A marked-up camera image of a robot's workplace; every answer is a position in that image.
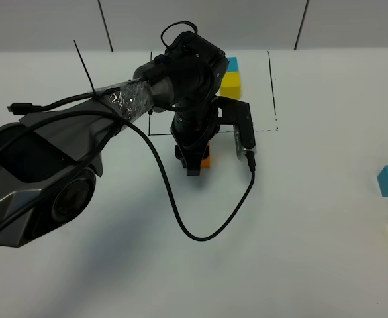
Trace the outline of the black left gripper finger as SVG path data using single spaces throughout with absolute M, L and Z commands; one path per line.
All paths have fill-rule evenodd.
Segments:
M 181 162 L 183 168 L 186 169 L 188 176 L 199 176 L 201 173 L 201 160 L 205 152 L 207 143 L 202 143 L 193 150 L 188 150 L 182 145 L 175 146 L 175 157 Z

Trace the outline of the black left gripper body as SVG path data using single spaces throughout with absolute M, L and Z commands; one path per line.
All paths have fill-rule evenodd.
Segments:
M 217 97 L 212 97 L 206 103 L 199 105 L 192 101 L 181 101 L 173 105 L 173 108 L 188 109 L 184 112 L 175 112 L 171 133 L 177 143 L 175 155 L 182 156 L 183 151 L 201 149 L 201 143 L 207 141 L 203 156 L 209 155 L 208 141 L 218 131 L 215 128 L 217 117 Z

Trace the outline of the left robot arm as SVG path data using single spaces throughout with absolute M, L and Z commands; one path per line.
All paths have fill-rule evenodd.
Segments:
M 186 31 L 130 81 L 46 106 L 11 104 L 19 121 L 0 127 L 0 247 L 21 247 L 78 217 L 103 173 L 101 151 L 146 113 L 174 112 L 177 145 L 195 159 L 188 170 L 199 168 L 227 68 L 223 50 Z

